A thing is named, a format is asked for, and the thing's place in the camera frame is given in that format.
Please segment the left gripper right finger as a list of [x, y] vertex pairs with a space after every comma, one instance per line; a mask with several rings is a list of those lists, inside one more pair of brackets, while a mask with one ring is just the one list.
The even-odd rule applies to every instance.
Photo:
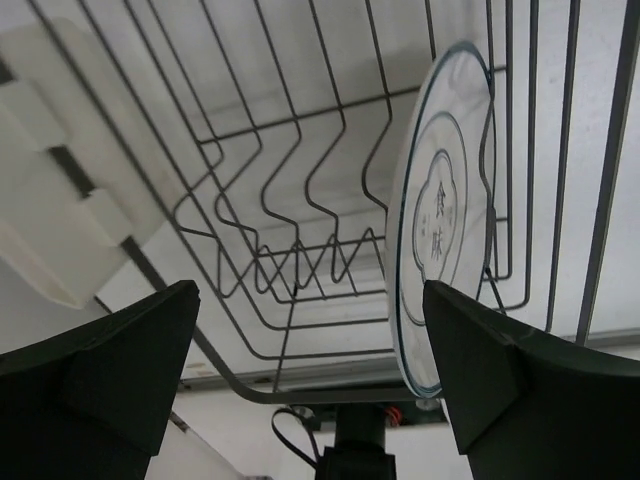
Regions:
[[426, 330], [476, 479], [636, 479], [639, 363], [547, 334], [440, 281]]

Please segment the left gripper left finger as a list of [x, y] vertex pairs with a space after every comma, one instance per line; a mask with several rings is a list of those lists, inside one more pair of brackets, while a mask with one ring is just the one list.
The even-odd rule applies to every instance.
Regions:
[[4, 479], [142, 479], [161, 448], [199, 312], [179, 281], [1, 356]]

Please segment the white plate black outline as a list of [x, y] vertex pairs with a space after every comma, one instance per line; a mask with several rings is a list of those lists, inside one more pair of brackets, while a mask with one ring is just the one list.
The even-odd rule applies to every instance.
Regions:
[[429, 70], [406, 129], [386, 217], [387, 310], [408, 389], [441, 391], [423, 310], [427, 281], [478, 295], [495, 226], [491, 74], [468, 40]]

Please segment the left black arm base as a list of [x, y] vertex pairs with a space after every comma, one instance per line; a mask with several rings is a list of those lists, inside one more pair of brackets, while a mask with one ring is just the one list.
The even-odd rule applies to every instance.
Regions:
[[[297, 421], [306, 434], [311, 450], [305, 452], [282, 432], [276, 419], [289, 416]], [[351, 436], [356, 441], [385, 444], [388, 429], [447, 425], [449, 423], [441, 402], [408, 400], [399, 402], [293, 404], [280, 407], [271, 416], [271, 429], [276, 438], [291, 453], [312, 469], [323, 456], [316, 434], [329, 431], [334, 440]]]

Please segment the white plastic cutlery holder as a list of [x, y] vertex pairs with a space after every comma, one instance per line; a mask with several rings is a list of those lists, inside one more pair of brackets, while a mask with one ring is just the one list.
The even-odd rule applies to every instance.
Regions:
[[145, 243], [179, 196], [149, 123], [97, 38], [57, 18], [82, 87], [35, 22], [4, 30], [1, 255], [39, 294], [80, 309]]

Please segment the metal rail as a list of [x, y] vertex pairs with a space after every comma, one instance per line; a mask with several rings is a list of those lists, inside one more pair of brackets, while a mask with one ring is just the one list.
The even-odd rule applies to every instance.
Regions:
[[[586, 346], [602, 351], [639, 349], [639, 328], [591, 333]], [[263, 370], [234, 374], [236, 379], [250, 388], [273, 388], [276, 370]], [[278, 387], [280, 390], [320, 389], [370, 385], [374, 383], [403, 384], [402, 375], [392, 357], [354, 360], [334, 364], [284, 368]], [[216, 391], [231, 389], [222, 375], [205, 375], [180, 380], [178, 392]]]

